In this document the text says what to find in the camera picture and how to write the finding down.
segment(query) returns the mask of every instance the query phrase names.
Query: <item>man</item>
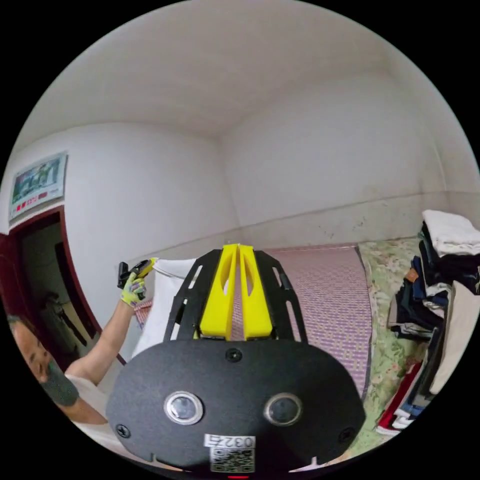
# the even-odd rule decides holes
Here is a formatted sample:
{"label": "man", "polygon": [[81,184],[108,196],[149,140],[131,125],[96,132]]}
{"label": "man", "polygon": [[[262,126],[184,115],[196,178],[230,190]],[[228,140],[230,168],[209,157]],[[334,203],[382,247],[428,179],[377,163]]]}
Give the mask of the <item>man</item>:
{"label": "man", "polygon": [[[144,280],[136,278],[136,274],[132,273],[97,343],[87,355],[74,361],[65,374],[28,328],[27,319],[11,316],[8,322],[16,344],[33,375],[58,408],[78,428],[109,450],[152,465],[152,462],[145,462],[132,455],[117,439],[106,419],[108,398],[97,387],[116,359],[127,336],[134,306],[140,302],[139,294],[145,291]],[[153,464],[177,470],[156,461]]]}

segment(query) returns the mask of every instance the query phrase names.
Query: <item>label sticker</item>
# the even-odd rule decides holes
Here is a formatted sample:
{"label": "label sticker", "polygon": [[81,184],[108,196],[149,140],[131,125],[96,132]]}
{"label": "label sticker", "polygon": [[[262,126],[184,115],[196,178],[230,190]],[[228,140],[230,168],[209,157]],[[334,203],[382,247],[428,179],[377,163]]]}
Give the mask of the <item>label sticker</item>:
{"label": "label sticker", "polygon": [[255,437],[205,434],[203,445],[210,448],[210,471],[218,473],[253,473]]}

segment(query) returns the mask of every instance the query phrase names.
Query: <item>pink mat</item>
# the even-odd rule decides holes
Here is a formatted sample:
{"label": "pink mat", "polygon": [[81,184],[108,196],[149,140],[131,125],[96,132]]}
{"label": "pink mat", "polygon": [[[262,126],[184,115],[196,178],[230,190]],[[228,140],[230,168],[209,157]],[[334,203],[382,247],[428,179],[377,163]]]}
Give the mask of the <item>pink mat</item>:
{"label": "pink mat", "polygon": [[[308,343],[334,356],[364,397],[370,376],[372,314],[363,264],[354,245],[265,250],[276,258],[298,296]],[[232,340],[243,340],[236,281]],[[297,337],[296,326],[293,327]]]}

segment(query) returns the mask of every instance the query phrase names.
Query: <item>camera lens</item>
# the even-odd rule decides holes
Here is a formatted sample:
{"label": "camera lens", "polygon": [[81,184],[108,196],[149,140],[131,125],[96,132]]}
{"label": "camera lens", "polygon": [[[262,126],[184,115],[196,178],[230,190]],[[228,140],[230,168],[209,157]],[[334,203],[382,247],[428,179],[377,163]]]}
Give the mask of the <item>camera lens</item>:
{"label": "camera lens", "polygon": [[163,409],[172,422],[180,425],[196,424],[204,414],[202,402],[187,391],[176,391],[169,395]]}
{"label": "camera lens", "polygon": [[279,393],[267,402],[265,418],[277,427],[288,427],[302,415],[302,402],[291,393]]}

